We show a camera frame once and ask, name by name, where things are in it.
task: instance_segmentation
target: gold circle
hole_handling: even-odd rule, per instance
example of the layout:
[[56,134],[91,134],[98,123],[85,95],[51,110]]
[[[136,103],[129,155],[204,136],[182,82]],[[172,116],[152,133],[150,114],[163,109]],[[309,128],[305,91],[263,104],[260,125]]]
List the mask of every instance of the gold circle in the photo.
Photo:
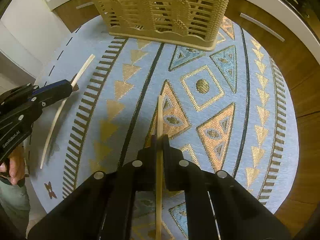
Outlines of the gold circle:
[[199,79],[196,83],[196,88],[199,93],[205,94],[209,91],[209,83],[205,79]]

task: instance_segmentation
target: white countertop edge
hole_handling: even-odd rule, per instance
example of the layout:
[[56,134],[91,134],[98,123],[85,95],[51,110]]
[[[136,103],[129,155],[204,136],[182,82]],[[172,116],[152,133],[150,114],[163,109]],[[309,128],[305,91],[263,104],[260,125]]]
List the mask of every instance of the white countertop edge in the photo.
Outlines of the white countertop edge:
[[[50,10],[57,8],[70,0],[45,0]],[[287,26],[309,49],[317,62],[320,64],[320,44],[307,25],[300,17],[281,0],[247,0]]]

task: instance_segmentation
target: basket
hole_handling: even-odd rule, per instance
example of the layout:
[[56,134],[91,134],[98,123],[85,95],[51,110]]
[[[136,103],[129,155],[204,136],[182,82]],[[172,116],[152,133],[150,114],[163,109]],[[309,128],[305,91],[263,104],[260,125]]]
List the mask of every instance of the basket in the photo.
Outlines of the basket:
[[109,33],[213,50],[229,0],[92,0]]

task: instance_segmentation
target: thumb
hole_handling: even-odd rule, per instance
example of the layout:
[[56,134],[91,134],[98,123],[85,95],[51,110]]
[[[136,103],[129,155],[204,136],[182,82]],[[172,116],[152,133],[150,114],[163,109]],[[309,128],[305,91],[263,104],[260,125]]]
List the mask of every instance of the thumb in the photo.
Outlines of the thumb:
[[0,166],[0,172],[6,172],[5,164],[2,163]]

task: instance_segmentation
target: silver screw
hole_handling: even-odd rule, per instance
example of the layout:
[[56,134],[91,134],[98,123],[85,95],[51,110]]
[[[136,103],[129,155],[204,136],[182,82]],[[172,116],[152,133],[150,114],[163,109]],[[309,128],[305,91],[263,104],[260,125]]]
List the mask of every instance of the silver screw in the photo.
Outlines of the silver screw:
[[93,175],[93,177],[94,177],[95,179],[102,179],[102,178],[104,177],[104,174],[103,174],[103,172],[101,172],[101,171],[97,171],[97,172]]
[[179,161],[179,165],[182,167],[187,167],[189,165],[189,162],[187,160],[181,160]]
[[142,166],[142,161],[135,160],[132,162],[132,166],[133,167],[140,167],[140,166]]
[[217,176],[218,176],[219,178],[222,178],[222,179],[226,178],[227,175],[228,175],[228,173],[226,173],[225,171],[218,171],[218,172],[217,172]]

